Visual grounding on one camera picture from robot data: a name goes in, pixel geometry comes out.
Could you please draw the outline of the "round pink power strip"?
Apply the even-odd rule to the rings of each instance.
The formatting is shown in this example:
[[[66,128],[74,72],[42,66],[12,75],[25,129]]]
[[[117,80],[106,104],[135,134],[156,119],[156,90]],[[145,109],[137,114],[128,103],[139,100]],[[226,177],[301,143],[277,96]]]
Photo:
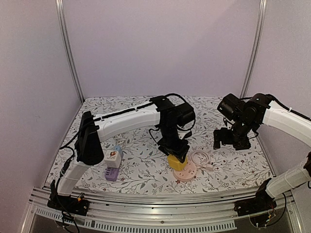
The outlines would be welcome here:
[[[173,170],[173,176],[181,182],[192,181],[197,173],[196,165],[193,162],[188,161],[185,167],[181,171]]]

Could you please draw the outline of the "yellow cube socket adapter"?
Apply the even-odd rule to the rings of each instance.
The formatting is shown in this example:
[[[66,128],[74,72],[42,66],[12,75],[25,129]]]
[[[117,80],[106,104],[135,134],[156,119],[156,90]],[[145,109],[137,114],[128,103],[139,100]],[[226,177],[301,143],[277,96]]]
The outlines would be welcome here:
[[[187,157],[185,158],[184,162],[180,162],[175,156],[173,156],[171,154],[169,156],[167,156],[167,159],[168,159],[169,166],[176,171],[182,171],[188,162]]]

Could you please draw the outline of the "blue cube plug adapter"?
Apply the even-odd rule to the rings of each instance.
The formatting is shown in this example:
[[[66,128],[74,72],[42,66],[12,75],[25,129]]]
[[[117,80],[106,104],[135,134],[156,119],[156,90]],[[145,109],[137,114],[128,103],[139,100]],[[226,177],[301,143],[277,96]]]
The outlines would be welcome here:
[[[122,159],[122,158],[123,158],[123,151],[122,151],[121,146],[120,146],[120,145],[116,145],[116,146],[114,147],[114,150],[116,150],[116,151],[119,152],[119,154],[120,154],[120,156],[121,156],[121,159]]]

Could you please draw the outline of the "white cube socket adapter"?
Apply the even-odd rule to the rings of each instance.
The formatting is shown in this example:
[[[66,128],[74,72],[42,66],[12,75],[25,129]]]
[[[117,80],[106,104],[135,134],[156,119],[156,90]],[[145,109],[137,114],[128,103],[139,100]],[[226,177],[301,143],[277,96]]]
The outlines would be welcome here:
[[[106,163],[107,167],[111,168],[119,168],[121,165],[121,160],[122,156],[118,150],[110,150],[104,157],[104,162]]]

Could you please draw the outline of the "purple power strip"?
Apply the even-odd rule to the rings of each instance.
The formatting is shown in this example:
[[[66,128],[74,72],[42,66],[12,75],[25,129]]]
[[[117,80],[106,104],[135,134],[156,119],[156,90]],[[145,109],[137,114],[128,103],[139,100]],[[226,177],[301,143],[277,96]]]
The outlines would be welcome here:
[[[114,168],[114,167],[107,167],[105,171],[105,179],[107,181],[115,182],[117,180],[117,177],[119,175],[120,168]]]

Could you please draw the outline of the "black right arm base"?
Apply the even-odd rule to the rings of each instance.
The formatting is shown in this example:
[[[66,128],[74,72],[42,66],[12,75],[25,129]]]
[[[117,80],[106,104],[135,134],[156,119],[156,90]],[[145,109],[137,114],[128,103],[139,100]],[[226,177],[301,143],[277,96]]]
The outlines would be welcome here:
[[[234,211],[238,216],[245,216],[274,209],[276,207],[275,198],[266,193],[268,182],[271,178],[265,180],[255,193],[253,198],[238,200],[234,202]]]

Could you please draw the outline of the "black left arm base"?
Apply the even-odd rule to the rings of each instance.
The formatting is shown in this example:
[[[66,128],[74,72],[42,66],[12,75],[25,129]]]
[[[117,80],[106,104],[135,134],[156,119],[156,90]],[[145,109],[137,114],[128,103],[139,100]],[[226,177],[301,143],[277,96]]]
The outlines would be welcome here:
[[[86,216],[90,202],[85,199],[85,194],[80,193],[78,197],[61,196],[51,193],[47,206],[60,211],[67,211],[70,214]]]

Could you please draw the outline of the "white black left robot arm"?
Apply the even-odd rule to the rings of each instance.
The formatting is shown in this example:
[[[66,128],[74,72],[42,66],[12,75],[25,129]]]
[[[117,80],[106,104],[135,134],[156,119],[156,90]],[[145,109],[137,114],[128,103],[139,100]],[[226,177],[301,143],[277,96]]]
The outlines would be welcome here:
[[[72,207],[69,197],[83,174],[104,159],[101,143],[121,133],[138,128],[154,127],[162,137],[156,142],[165,155],[184,163],[189,151],[187,138],[196,122],[194,108],[180,95],[167,94],[150,98],[143,104],[112,113],[94,115],[84,112],[75,135],[61,149],[70,149],[73,155],[65,162],[59,180],[55,182],[53,202],[62,211]]]

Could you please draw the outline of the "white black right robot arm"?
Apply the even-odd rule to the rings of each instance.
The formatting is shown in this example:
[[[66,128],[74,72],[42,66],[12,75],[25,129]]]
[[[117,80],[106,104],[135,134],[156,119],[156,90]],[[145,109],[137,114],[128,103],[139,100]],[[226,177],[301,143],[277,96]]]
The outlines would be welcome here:
[[[271,94],[257,93],[246,99],[227,94],[219,103],[217,110],[231,125],[215,129],[213,148],[231,145],[235,150],[248,150],[251,147],[249,132],[258,135],[260,126],[271,128],[295,139],[307,147],[311,145],[311,119],[287,107]],[[270,199],[291,189],[310,182],[311,155],[282,174],[266,180],[252,199],[251,207],[261,212],[270,204]]]

